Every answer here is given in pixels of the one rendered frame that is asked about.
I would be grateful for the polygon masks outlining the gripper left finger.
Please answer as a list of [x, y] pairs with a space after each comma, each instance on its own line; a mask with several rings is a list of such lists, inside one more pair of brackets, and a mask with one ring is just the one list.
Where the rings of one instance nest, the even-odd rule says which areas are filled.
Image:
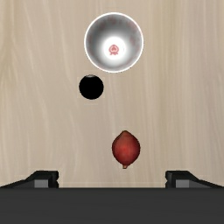
[[35, 171], [28, 178], [3, 185], [3, 188], [58, 188], [58, 178], [58, 171]]

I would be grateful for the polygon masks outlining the red onion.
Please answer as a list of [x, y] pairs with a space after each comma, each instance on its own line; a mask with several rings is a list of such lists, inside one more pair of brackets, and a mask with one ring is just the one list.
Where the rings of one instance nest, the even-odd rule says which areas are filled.
[[121, 132], [112, 143], [112, 153], [114, 158], [127, 169], [140, 155], [141, 146], [135, 136], [127, 130]]

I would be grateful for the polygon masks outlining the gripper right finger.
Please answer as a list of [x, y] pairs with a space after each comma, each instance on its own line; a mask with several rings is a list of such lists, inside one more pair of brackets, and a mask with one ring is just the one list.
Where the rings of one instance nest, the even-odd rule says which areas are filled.
[[189, 171], [166, 171], [166, 188], [221, 188], [221, 185], [196, 178]]

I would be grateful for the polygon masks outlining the black round object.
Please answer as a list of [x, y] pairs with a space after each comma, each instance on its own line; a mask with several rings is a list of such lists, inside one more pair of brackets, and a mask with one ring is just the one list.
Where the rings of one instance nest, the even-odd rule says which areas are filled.
[[84, 76], [80, 80], [79, 84], [80, 94], [89, 100], [98, 99], [104, 90], [104, 85], [102, 80], [95, 75], [89, 74]]

